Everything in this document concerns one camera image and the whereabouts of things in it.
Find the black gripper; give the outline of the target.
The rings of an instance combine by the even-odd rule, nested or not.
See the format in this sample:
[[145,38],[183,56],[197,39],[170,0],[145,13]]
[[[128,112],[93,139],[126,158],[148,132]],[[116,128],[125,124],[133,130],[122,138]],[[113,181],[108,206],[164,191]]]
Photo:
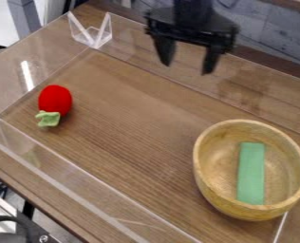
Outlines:
[[208,48],[203,74],[215,72],[220,56],[235,48],[239,25],[213,8],[213,0],[173,0],[170,7],[146,11],[146,33],[164,65],[170,66],[176,43]]

